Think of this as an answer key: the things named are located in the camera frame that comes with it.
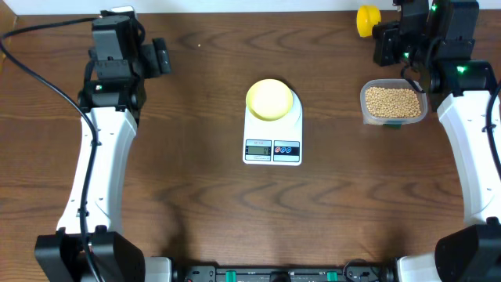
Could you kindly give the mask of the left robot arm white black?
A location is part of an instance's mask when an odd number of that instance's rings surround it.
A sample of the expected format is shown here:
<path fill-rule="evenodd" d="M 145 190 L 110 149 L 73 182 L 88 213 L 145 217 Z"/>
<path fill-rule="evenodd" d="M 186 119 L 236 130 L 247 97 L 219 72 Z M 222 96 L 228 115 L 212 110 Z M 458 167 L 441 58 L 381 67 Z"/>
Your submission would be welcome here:
<path fill-rule="evenodd" d="M 51 281 L 171 281 L 172 262 L 145 257 L 123 236 L 121 204 L 128 153 L 136 136 L 145 80 L 171 71 L 162 38 L 146 44 L 132 7 L 92 21 L 84 84 L 78 93 L 81 149 L 56 232 L 37 238 L 34 256 Z"/>

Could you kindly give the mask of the yellow plastic measuring scoop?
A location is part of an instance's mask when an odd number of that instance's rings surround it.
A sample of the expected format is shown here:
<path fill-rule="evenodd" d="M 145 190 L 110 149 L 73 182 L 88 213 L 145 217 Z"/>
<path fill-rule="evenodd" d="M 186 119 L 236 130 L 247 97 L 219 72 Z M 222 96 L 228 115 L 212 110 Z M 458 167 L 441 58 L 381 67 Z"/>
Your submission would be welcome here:
<path fill-rule="evenodd" d="M 356 16 L 356 27 L 361 38 L 370 37 L 373 27 L 381 22 L 380 10 L 375 5 L 361 5 Z"/>

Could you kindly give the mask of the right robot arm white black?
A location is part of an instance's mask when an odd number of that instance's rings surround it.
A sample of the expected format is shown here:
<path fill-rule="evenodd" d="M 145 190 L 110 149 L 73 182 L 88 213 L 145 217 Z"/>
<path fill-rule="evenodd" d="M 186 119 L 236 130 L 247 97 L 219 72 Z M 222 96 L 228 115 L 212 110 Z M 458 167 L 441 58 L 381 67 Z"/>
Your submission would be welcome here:
<path fill-rule="evenodd" d="M 358 33 L 375 39 L 374 62 L 420 74 L 411 87 L 429 97 L 452 147 L 465 227 L 425 255 L 397 258 L 379 281 L 497 281 L 500 278 L 500 83 L 489 62 L 473 60 L 479 4 L 398 1 L 383 23 L 376 6 L 357 13 Z"/>

